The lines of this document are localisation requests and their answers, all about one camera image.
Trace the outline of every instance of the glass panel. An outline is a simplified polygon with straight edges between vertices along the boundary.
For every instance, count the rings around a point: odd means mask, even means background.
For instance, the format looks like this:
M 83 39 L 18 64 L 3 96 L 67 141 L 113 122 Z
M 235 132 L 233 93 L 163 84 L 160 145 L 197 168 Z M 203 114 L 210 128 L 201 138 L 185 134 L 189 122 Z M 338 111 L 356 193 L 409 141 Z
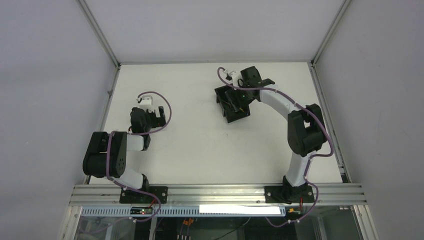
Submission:
M 269 217 L 274 225 L 295 221 L 308 209 L 286 209 L 286 216 Z M 350 207 L 322 206 L 300 223 L 271 226 L 264 217 L 158 217 L 154 238 L 152 222 L 133 223 L 128 217 L 83 217 L 77 240 L 360 240 Z

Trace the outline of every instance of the metal frame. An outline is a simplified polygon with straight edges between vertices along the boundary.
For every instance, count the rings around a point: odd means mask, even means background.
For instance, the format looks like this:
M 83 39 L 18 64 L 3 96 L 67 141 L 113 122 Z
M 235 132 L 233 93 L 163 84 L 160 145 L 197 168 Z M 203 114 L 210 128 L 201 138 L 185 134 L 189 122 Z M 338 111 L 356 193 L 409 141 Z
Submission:
M 316 51 L 315 55 L 311 59 L 311 63 L 317 64 L 318 60 L 320 59 L 321 54 L 323 53 L 324 49 L 327 46 L 327 43 L 329 42 L 330 38 L 333 36 L 334 30 L 339 25 L 340 20 L 342 19 L 343 15 L 346 12 L 346 9 L 348 8 L 349 4 L 352 0 L 344 0 L 341 4 L 340 8 L 337 11 L 337 14 L 334 17 L 334 20 L 332 21 L 330 27 L 328 28 L 327 33 L 325 34 L 324 39 L 322 40 L 321 44 L 318 47 L 318 50 Z
M 60 240 L 73 240 L 80 221 L 82 206 L 69 206 L 66 209 L 65 221 L 60 229 Z
M 92 11 L 90 10 L 86 0 L 76 0 L 81 7 L 87 21 L 91 25 L 95 35 L 97 36 L 100 44 L 108 54 L 109 58 L 116 66 L 114 73 L 114 80 L 110 90 L 107 92 L 109 98 L 104 108 L 104 116 L 99 129 L 102 130 L 105 125 L 106 116 L 109 111 L 109 107 L 112 101 L 114 88 L 120 72 L 121 63 L 115 56 L 111 46 L 109 45 L 105 35 L 103 34 L 99 24 L 97 23 Z M 330 137 L 334 142 L 335 154 L 337 162 L 340 166 L 340 173 L 345 173 L 348 181 L 351 180 L 349 171 L 343 160 L 342 153 L 340 150 L 339 142 L 336 137 L 336 133 L 333 128 L 331 121 L 331 114 L 328 109 L 327 100 L 322 90 L 320 80 L 316 72 L 316 63 L 320 59 L 321 54 L 326 48 L 330 38 L 332 37 L 338 23 L 342 19 L 347 7 L 351 0 L 344 0 L 340 6 L 331 26 L 329 27 L 324 39 L 322 40 L 317 52 L 314 57 L 308 63 L 309 71 L 315 86 L 316 93 L 318 95 L 319 103 L 323 109 L 325 123 L 330 133 Z M 155 64 L 156 62 L 125 62 L 124 64 Z M 184 62 L 166 62 L 169 64 L 173 63 L 184 63 Z M 163 204 L 164 209 L 187 209 L 198 207 L 200 204 L 230 204 L 230 205 L 244 205 L 244 206 L 275 206 L 279 205 L 281 208 L 286 207 L 286 204 L 268 204 L 265 203 L 265 192 L 264 186 L 272 184 L 220 184 L 220 185 L 169 185 L 168 189 L 168 203 Z M 318 183 L 316 184 L 319 189 L 318 206 L 352 206 L 354 216 L 356 218 L 357 227 L 360 231 L 364 240 L 378 240 L 377 231 L 372 220 L 367 201 L 360 184 L 357 183 Z M 116 214 L 114 209 L 125 210 L 132 206 L 131 204 L 120 204 L 119 197 L 121 189 L 113 184 L 93 184 L 93 185 L 75 185 L 69 207 L 66 211 L 65 221 L 63 222 L 60 239 L 61 240 L 73 240 L 78 227 L 80 216 L 84 209 L 88 212 L 89 209 L 100 210 L 99 214 L 104 214 L 109 211 L 112 215 Z M 318 227 L 319 237 L 326 239 L 325 230 L 320 224 L 319 219 L 316 219 L 316 226 Z
M 175 184 L 168 186 L 167 204 L 163 206 L 199 206 L 230 204 L 243 206 L 291 206 L 284 203 L 265 203 L 265 186 L 279 184 Z M 366 205 L 364 191 L 358 183 L 317 183 L 317 206 Z M 148 206 L 120 204 L 121 188 L 114 184 L 75 185 L 69 206 Z
M 319 101 L 319 105 L 321 106 L 321 109 L 322 109 L 322 114 L 323 114 L 323 117 L 324 117 L 325 125 L 328 129 L 328 133 L 331 137 L 331 140 L 333 141 L 334 153 L 335 153 L 337 163 L 342 166 L 343 169 L 341 169 L 341 171 L 343 171 L 346 174 L 348 181 L 351 181 L 351 176 L 349 174 L 349 170 L 348 170 L 348 168 L 345 164 L 345 161 L 344 161 L 343 156 L 342 156 L 342 152 L 340 150 L 339 141 L 337 140 L 336 132 L 335 132 L 334 127 L 333 127 L 333 122 L 331 120 L 331 114 L 330 114 L 330 111 L 329 111 L 329 106 L 327 104 L 327 99 L 326 99 L 326 96 L 323 92 L 321 82 L 318 79 L 318 75 L 317 75 L 317 71 L 315 69 L 315 65 L 312 64 L 311 62 L 308 62 L 307 65 L 309 67 L 309 72 L 310 72 L 310 76 L 312 77 L 313 85 L 315 86 L 316 94 L 318 95 L 318 101 Z
M 91 26 L 91 29 L 93 30 L 94 34 L 96 35 L 98 41 L 100 42 L 101 46 L 106 51 L 107 55 L 109 56 L 110 60 L 113 62 L 115 67 L 119 67 L 121 64 L 117 60 L 117 57 L 115 56 L 114 51 L 112 51 L 111 46 L 108 43 L 108 40 L 106 40 L 105 35 L 103 34 L 102 30 L 100 29 L 99 24 L 96 21 L 96 18 L 94 17 L 92 11 L 90 10 L 89 5 L 87 4 L 86 0 L 76 0 L 79 4 L 79 7 L 82 10 L 82 13 L 84 13 L 85 18 L 87 19 L 88 23 Z
M 353 206 L 356 223 L 360 229 L 363 240 L 379 240 L 376 225 L 371 217 L 370 208 L 368 205 Z

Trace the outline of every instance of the white panel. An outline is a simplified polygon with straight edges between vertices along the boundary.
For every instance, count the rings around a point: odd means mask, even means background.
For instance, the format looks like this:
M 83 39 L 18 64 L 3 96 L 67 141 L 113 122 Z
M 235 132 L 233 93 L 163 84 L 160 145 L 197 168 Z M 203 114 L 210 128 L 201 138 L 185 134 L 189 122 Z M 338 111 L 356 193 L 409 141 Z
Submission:
M 382 240 L 424 235 L 423 23 L 422 0 L 354 0 L 317 64 Z M 405 204 L 413 210 L 390 210 Z
M 0 1 L 0 233 L 59 238 L 115 67 L 75 0 Z
M 87 1 L 120 62 L 305 62 L 342 2 Z
M 300 102 L 318 103 L 306 63 L 200 63 L 124 65 L 121 68 L 105 130 L 126 131 L 136 97 L 144 91 L 163 94 L 172 106 L 166 129 L 151 135 L 147 151 L 127 152 L 127 166 L 146 174 L 152 184 L 281 183 L 292 151 L 287 121 L 271 107 L 254 101 L 251 116 L 228 124 L 215 101 L 223 85 L 217 68 L 256 66 Z M 166 104 L 153 96 L 156 108 Z M 328 144 L 321 150 L 329 152 Z M 319 158 L 309 173 L 312 182 L 339 183 L 335 157 Z M 91 183 L 100 183 L 92 178 Z

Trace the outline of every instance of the black wire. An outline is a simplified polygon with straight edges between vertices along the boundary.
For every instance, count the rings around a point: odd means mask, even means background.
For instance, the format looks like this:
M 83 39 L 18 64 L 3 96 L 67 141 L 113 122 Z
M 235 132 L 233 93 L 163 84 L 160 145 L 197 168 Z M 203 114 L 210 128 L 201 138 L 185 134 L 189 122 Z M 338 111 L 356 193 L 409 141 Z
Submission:
M 231 230 L 231 231 L 227 232 L 226 234 L 224 234 L 224 235 L 222 235 L 222 236 L 220 236 L 220 237 L 218 237 L 218 238 L 215 238 L 214 240 L 222 239 L 223 237 L 227 236 L 228 234 L 230 234 L 230 233 L 232 233 L 232 232 L 234 232 L 234 231 L 239 230 L 241 227 L 243 227 L 244 225 L 248 224 L 248 222 L 249 222 L 250 220 L 251 220 L 251 218 L 249 217 L 249 219 L 248 219 L 245 223 L 243 223 L 242 225 L 238 226 L 236 229 Z

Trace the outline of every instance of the cable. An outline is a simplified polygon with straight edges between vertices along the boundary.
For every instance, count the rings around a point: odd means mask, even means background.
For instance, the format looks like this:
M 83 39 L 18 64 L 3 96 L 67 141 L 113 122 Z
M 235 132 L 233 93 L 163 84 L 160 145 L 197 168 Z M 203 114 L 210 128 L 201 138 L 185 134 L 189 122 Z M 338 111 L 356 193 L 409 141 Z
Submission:
M 159 227 L 159 224 L 161 224 L 161 222 L 162 222 L 162 220 L 164 219 L 164 217 L 162 217 L 160 220 L 159 220 L 159 222 L 157 222 L 157 224 L 156 224 L 156 227 L 154 228 L 154 230 L 153 230 L 153 239 L 155 239 L 155 236 L 156 236 L 156 229 L 158 229 L 158 227 Z
M 236 90 L 241 90 L 241 91 L 256 91 L 256 90 L 268 90 L 268 91 L 273 91 L 276 92 L 280 95 L 282 95 L 284 98 L 286 98 L 288 101 L 290 101 L 292 104 L 294 104 L 296 107 L 298 107 L 299 109 L 305 111 L 307 114 L 309 114 L 314 120 L 315 122 L 318 124 L 319 128 L 321 129 L 321 131 L 324 133 L 325 138 L 328 141 L 328 144 L 330 146 L 330 152 L 327 154 L 320 154 L 320 153 L 315 153 L 313 155 L 311 155 L 307 161 L 307 165 L 306 165 L 306 169 L 303 173 L 303 178 L 305 179 L 305 182 L 311 186 L 313 186 L 316 189 L 316 197 L 315 197 L 315 201 L 313 202 L 312 206 L 310 207 L 310 209 L 303 215 L 301 216 L 299 219 L 295 220 L 295 221 L 286 221 L 281 225 L 275 225 L 273 224 L 267 217 L 265 217 L 265 219 L 268 221 L 268 223 L 276 228 L 280 228 L 286 224 L 290 224 L 290 223 L 294 223 L 294 222 L 300 222 L 300 220 L 304 219 L 307 215 L 309 215 L 309 213 L 312 211 L 312 209 L 314 209 L 315 205 L 318 202 L 318 195 L 319 195 L 319 191 L 318 191 L 318 187 L 317 185 L 313 184 L 312 182 L 308 181 L 307 175 L 308 175 L 308 170 L 311 166 L 311 159 L 315 158 L 315 157 L 330 157 L 334 154 L 334 147 L 333 147 L 333 141 L 330 139 L 329 134 L 326 131 L 326 128 L 324 127 L 324 125 L 321 123 L 321 121 L 318 119 L 317 116 L 315 116 L 315 114 L 313 114 L 311 111 L 309 111 L 308 109 L 304 108 L 303 106 L 301 106 L 299 103 L 297 103 L 293 98 L 291 98 L 290 96 L 288 96 L 287 94 L 285 94 L 284 92 L 278 90 L 278 89 L 274 89 L 274 88 L 270 88 L 270 87 L 252 87 L 252 88 L 244 88 L 244 87 L 238 87 L 238 86 L 234 86 L 230 83 L 228 83 L 227 81 L 225 81 L 222 77 L 221 77 L 221 70 L 225 71 L 225 68 L 223 68 L 222 66 L 218 67 L 217 70 L 217 74 L 218 74 L 218 78 L 219 80 L 221 80 L 221 82 L 223 82 L 226 86 L 231 87 L 233 89 Z
M 168 121 L 166 121 L 166 123 L 165 123 L 165 125 L 163 125 L 163 127 L 159 128 L 157 130 L 153 130 L 153 131 L 149 131 L 149 132 L 143 132 L 143 133 L 130 133 L 130 135 L 139 135 L 139 136 L 142 136 L 142 135 L 148 135 L 148 134 L 157 133 L 157 132 L 161 131 L 162 129 L 166 128 L 166 126 L 168 126 L 168 124 L 171 121 L 172 108 L 171 108 L 171 105 L 168 102 L 168 100 L 164 96 L 162 96 L 162 94 L 160 94 L 159 92 L 156 92 L 156 91 L 145 91 L 145 92 L 142 92 L 142 93 L 140 93 L 137 96 L 137 99 L 139 99 L 142 95 L 145 95 L 145 94 L 156 94 L 156 95 L 158 95 L 159 97 L 161 97 L 165 101 L 165 103 L 168 105 L 168 108 L 169 108 L 169 118 L 168 118 Z
M 236 229 L 231 230 L 231 231 L 227 232 L 226 234 L 224 234 L 224 235 L 222 235 L 222 236 L 220 236 L 220 237 L 218 237 L 218 238 L 215 238 L 214 240 L 222 239 L 223 237 L 227 236 L 228 234 L 230 234 L 230 233 L 232 233 L 232 232 L 234 232 L 234 231 L 237 231 L 238 229 L 240 229 L 240 228 L 241 228 L 241 227 L 243 227 L 244 225 L 248 224 L 248 222 L 251 220 L 251 218 L 252 218 L 252 217 L 249 217 L 249 219 L 248 219 L 245 223 L 243 223 L 242 225 L 238 226 Z
M 146 222 L 146 221 L 149 221 L 154 216 L 156 216 L 159 213 L 159 211 L 161 210 L 161 208 L 162 208 L 161 200 L 156 195 L 151 194 L 150 192 L 141 191 L 141 190 L 138 190 L 138 189 L 129 187 L 129 186 L 125 186 L 124 184 L 116 181 L 116 179 L 111 178 L 111 176 L 109 174 L 109 164 L 110 164 L 110 161 L 111 161 L 111 144 L 112 144 L 112 138 L 115 135 L 115 133 L 116 133 L 116 131 L 112 131 L 110 133 L 109 139 L 107 141 L 107 150 L 106 150 L 106 178 L 108 180 L 110 180 L 111 182 L 113 182 L 114 184 L 118 185 L 119 187 L 123 188 L 123 189 L 129 189 L 129 190 L 131 190 L 133 192 L 136 192 L 136 193 L 139 193 L 139 194 L 143 194 L 143 195 L 147 195 L 147 196 L 150 196 L 150 197 L 154 198 L 156 200 L 157 204 L 159 204 L 158 209 L 151 216 L 149 216 L 149 217 L 147 217 L 145 219 L 133 219 L 133 222 Z
M 181 229 L 179 230 L 179 235 L 180 235 L 181 237 L 183 237 L 183 236 L 182 236 L 182 234 L 183 234 L 183 227 L 184 227 L 184 222 L 186 221 L 186 219 L 187 219 L 187 217 L 184 217 L 184 221 L 182 221 L 182 223 L 181 223 Z
M 162 129 L 164 129 L 170 123 L 170 121 L 171 121 L 172 108 L 171 108 L 171 105 L 168 102 L 168 100 L 162 94 L 160 94 L 160 93 L 158 93 L 156 91 L 145 91 L 145 92 L 142 92 L 142 93 L 140 93 L 137 96 L 137 99 L 140 98 L 140 96 L 142 96 L 144 94 L 156 94 L 156 95 L 158 95 L 159 97 L 161 97 L 166 102 L 166 104 L 168 105 L 168 108 L 169 108 L 169 118 L 168 118 L 168 121 L 165 123 L 165 125 L 163 125 L 163 127 L 161 127 L 160 129 L 154 130 L 154 131 L 144 132 L 144 133 L 128 133 L 128 134 L 131 134 L 131 135 L 154 134 L 154 133 L 157 133 L 157 132 L 161 131 Z M 157 196 L 155 196 L 154 194 L 151 194 L 150 192 L 145 192 L 145 191 L 141 191 L 141 190 L 138 190 L 138 189 L 129 187 L 129 186 L 125 186 L 124 184 L 122 184 L 122 183 L 116 181 L 115 179 L 111 178 L 111 176 L 109 174 L 109 164 L 110 164 L 110 161 L 111 161 L 111 144 L 112 144 L 112 138 L 115 135 L 115 132 L 116 131 L 112 131 L 109 134 L 109 139 L 107 141 L 107 150 L 106 150 L 106 178 L 108 180 L 110 180 L 111 182 L 113 182 L 114 184 L 118 185 L 119 187 L 123 188 L 123 189 L 129 189 L 129 190 L 131 190 L 133 192 L 136 192 L 136 193 L 139 193 L 139 194 L 144 194 L 144 195 L 147 195 L 147 196 L 150 196 L 150 197 L 153 197 L 154 198 L 153 201 L 155 201 L 155 206 L 156 206 L 156 203 L 158 203 L 159 204 L 159 207 L 158 207 L 157 211 L 155 211 L 151 216 L 149 216 L 149 217 L 147 217 L 145 219 L 134 219 L 132 217 L 129 217 L 129 219 L 132 219 L 134 223 L 135 222 L 147 222 L 148 220 L 150 220 L 154 216 L 156 216 L 159 213 L 159 211 L 161 210 L 161 207 L 162 207 L 161 200 Z M 103 228 L 101 228 L 99 230 L 96 230 L 96 231 L 93 231 L 93 232 L 86 232 L 86 231 L 83 231 L 81 229 L 81 227 L 80 227 L 81 226 L 81 223 L 82 223 L 82 218 L 81 218 L 81 221 L 78 224 L 78 229 L 79 229 L 79 231 L 81 231 L 84 234 L 95 234 L 95 233 L 99 233 L 99 232 L 101 232 L 101 231 L 109 228 L 110 226 L 112 226 L 112 225 L 116 224 L 117 222 L 120 222 L 120 221 L 122 221 L 124 219 L 126 219 L 126 217 L 120 218 L 120 219 L 116 220 L 115 222 L 113 222 L 113 223 L 109 224 L 108 226 L 103 227 Z
M 320 120 L 318 119 L 317 116 L 315 116 L 315 114 L 313 114 L 311 111 L 309 111 L 308 109 L 304 108 L 303 106 L 301 106 L 299 103 L 297 103 L 293 98 L 291 98 L 289 95 L 285 94 L 284 92 L 278 90 L 278 89 L 274 89 L 274 88 L 270 88 L 270 87 L 252 87 L 252 88 L 244 88 L 244 87 L 238 87 L 238 86 L 234 86 L 230 83 L 228 83 L 227 81 L 225 81 L 222 77 L 221 77 L 221 70 L 225 70 L 225 68 L 223 68 L 222 66 L 218 67 L 218 78 L 219 80 L 221 80 L 221 82 L 223 82 L 225 85 L 227 85 L 228 87 L 231 87 L 233 89 L 237 89 L 237 90 L 242 90 L 242 91 L 255 91 L 255 90 L 269 90 L 269 91 L 273 91 L 276 92 L 280 95 L 282 95 L 283 97 L 285 97 L 287 100 L 289 100 L 292 104 L 294 104 L 296 107 L 300 108 L 301 110 L 305 111 L 306 113 L 308 113 L 314 120 L 315 122 L 318 124 L 319 128 L 322 130 L 322 132 L 325 135 L 325 138 L 327 139 L 329 145 L 330 145 L 330 153 L 328 154 L 314 154 L 310 156 L 310 159 L 314 158 L 314 157 L 330 157 L 331 155 L 333 155 L 334 153 L 334 148 L 333 148 L 333 141 L 330 139 L 329 134 L 326 131 L 326 128 L 324 127 L 324 125 L 320 122 Z
M 314 209 L 315 208 L 315 205 L 317 204 L 317 201 L 318 201 L 318 196 L 319 196 L 319 191 L 318 191 L 318 187 L 317 187 L 317 185 L 315 185 L 315 184 L 313 184 L 312 182 L 310 182 L 310 181 L 308 181 L 308 179 L 306 179 L 305 178 L 305 181 L 307 182 L 307 184 L 309 184 L 309 185 L 311 185 L 311 186 L 313 186 L 314 188 L 315 188 L 315 190 L 316 190 L 316 197 L 315 197 L 315 201 L 313 202 L 313 204 L 312 204 L 312 206 L 309 208 L 309 210 L 303 215 L 303 216 L 301 216 L 301 217 L 299 217 L 297 220 L 294 220 L 294 221 L 290 221 L 290 220 L 288 220 L 288 221 L 286 221 L 286 222 L 284 222 L 283 224 L 281 224 L 281 225 L 275 225 L 275 224 L 273 224 L 269 219 L 268 219 L 268 217 L 265 217 L 265 219 L 268 221 L 268 223 L 271 225 L 271 226 L 273 226 L 273 227 L 275 227 L 275 228 L 280 228 L 280 227 L 282 227 L 282 226 L 284 226 L 284 225 L 286 225 L 286 224 L 290 224 L 290 223 L 294 223 L 294 222 L 296 222 L 296 223 L 298 223 L 298 222 L 300 222 L 302 219 L 304 219 L 306 216 L 308 216 L 309 215 L 309 213 L 312 211 L 312 209 Z

